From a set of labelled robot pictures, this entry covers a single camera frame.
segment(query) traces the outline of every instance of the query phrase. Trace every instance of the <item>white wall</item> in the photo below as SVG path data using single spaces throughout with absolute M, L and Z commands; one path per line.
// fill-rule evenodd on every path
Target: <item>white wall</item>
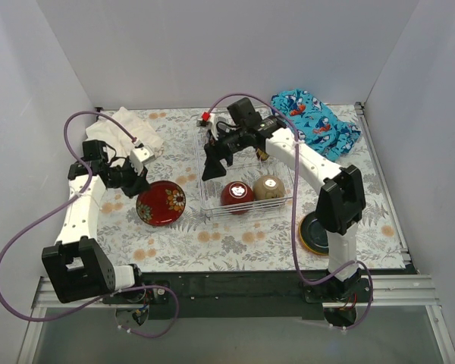
M 37 3 L 0 0 L 0 250 L 67 199 L 72 158 L 62 126 L 74 111 L 91 107 Z M 76 146 L 85 121 L 71 128 Z M 23 313 L 42 274 L 42 248 L 54 242 L 63 215 L 29 232 L 5 257 L 0 282 Z M 15 362 L 26 326 L 0 306 L 0 362 Z
M 366 106 L 411 256 L 434 277 L 455 345 L 455 1 L 420 0 Z
M 106 108 L 207 106 L 305 87 L 365 101 L 417 0 L 37 0 Z

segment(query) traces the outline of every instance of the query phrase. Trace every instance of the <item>white cloth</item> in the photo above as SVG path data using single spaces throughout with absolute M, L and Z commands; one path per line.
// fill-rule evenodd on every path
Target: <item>white cloth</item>
M 139 118 L 138 114 L 121 107 L 112 116 L 118 123 L 125 127 L 134 137 L 137 137 L 143 145 L 149 146 L 159 157 L 163 153 L 164 140 L 158 136 L 155 129 L 147 120 Z M 102 140 L 116 149 L 118 157 L 128 157 L 134 148 L 130 138 L 110 120 L 99 118 L 96 123 L 86 128 L 87 140 Z M 108 160 L 115 152 L 108 148 Z

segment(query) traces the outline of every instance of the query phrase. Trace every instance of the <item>red lacquer bowl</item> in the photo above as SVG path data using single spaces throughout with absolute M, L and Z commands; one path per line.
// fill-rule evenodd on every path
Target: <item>red lacquer bowl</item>
M 255 200 L 255 194 L 251 187 L 244 182 L 231 182 L 221 192 L 221 205 L 231 206 L 238 203 L 253 202 Z M 241 209 L 231 211 L 233 215 L 242 215 L 248 210 Z
M 150 190 L 136 198 L 136 213 L 149 225 L 164 226 L 179 219 L 184 212 L 186 198 L 178 184 L 158 180 Z

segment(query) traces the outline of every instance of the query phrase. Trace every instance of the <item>round coaster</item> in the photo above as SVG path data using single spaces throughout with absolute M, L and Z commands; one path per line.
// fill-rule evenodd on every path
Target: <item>round coaster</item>
M 298 233 L 305 248 L 319 256 L 328 255 L 327 231 L 320 225 L 314 212 L 303 218 L 298 226 Z

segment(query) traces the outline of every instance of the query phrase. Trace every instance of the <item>floral tablecloth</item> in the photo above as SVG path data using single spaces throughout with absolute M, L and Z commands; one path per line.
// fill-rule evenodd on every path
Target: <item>floral tablecloth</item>
M 330 107 L 342 121 L 358 122 L 352 105 Z M 153 227 L 138 218 L 136 199 L 128 199 L 120 190 L 108 190 L 101 202 L 99 244 L 114 265 L 134 262 L 142 271 L 293 269 L 291 206 L 285 206 L 276 219 L 258 221 L 239 217 L 210 221 L 201 213 L 192 130 L 204 111 L 199 108 L 135 111 L 165 140 L 164 154 L 149 165 L 149 182 L 175 181 L 184 189 L 187 205 L 175 223 Z M 400 238 L 391 222 L 364 136 L 337 162 L 357 166 L 363 176 L 367 207 L 357 234 L 358 259 L 370 268 L 404 267 Z M 315 209 L 316 201 L 315 192 L 301 180 L 297 224 Z M 302 269 L 326 268 L 327 257 L 310 253 L 300 243 L 297 252 Z

